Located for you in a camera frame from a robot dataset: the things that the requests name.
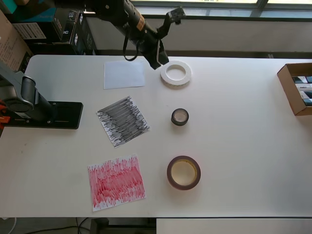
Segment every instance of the paper with red scribbles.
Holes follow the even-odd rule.
[[[137,155],[88,166],[93,211],[146,197]]]

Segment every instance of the black mounting plate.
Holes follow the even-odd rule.
[[[11,117],[5,127],[24,127],[24,128],[59,128],[77,129],[79,127],[83,104],[81,102],[50,101],[56,108],[57,115],[54,119],[45,122],[38,122],[31,119],[21,118],[19,115],[8,112]]]

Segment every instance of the cable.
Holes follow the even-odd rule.
[[[82,224],[83,224],[84,221],[86,221],[87,219],[88,219],[88,218],[85,218],[85,219],[79,224],[77,234],[79,234],[80,228],[84,228],[84,227],[82,227]]]
[[[76,224],[77,224],[77,226],[78,226],[78,220],[77,220],[77,217],[76,217]],[[81,234],[81,231],[80,230],[78,230],[79,231],[79,234]]]
[[[133,58],[127,58],[126,57],[126,50],[127,50],[127,44],[128,44],[130,32],[131,32],[131,29],[128,31],[128,33],[125,36],[125,41],[123,42],[123,48],[122,48],[123,56],[129,62],[131,62],[131,61],[133,61],[133,60],[135,60],[137,58],[137,56],[138,56],[138,49],[139,49],[139,46],[140,46],[140,41],[137,40],[136,41],[136,55]]]
[[[9,233],[8,233],[8,234],[10,234],[10,233],[13,231],[13,229],[15,228],[16,221],[17,221],[17,218],[15,218],[14,225],[13,225],[13,227],[12,227],[11,231],[9,231]]]
[[[64,228],[53,228],[53,229],[44,229],[44,230],[39,230],[39,231],[34,231],[34,232],[30,232],[30,233],[25,233],[25,234],[34,234],[34,233],[41,233],[41,232],[48,232],[48,231],[57,231],[57,230],[63,230],[63,229],[69,229],[69,228],[79,228],[77,226],[69,226],[69,227],[64,227]],[[90,229],[84,228],[84,227],[80,227],[84,230],[90,231]]]

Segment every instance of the cardboard box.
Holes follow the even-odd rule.
[[[312,106],[305,105],[292,77],[311,74],[312,63],[288,63],[277,73],[295,116],[312,115]]]
[[[0,60],[14,71],[25,72],[32,53],[0,11]]]
[[[86,47],[76,23],[66,23],[61,42],[33,43],[29,47],[35,55],[84,55]]]
[[[20,6],[8,18],[26,43],[61,41],[68,18],[68,9],[49,8],[36,14],[36,0]]]

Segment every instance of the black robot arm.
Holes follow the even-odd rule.
[[[161,39],[168,34],[171,23],[180,24],[185,16],[181,7],[168,12],[163,26],[154,30],[129,0],[55,0],[50,4],[95,12],[99,19],[109,21],[125,36],[124,56],[128,40],[136,46],[136,56],[125,57],[128,61],[133,61],[140,51],[153,69],[169,62]]]

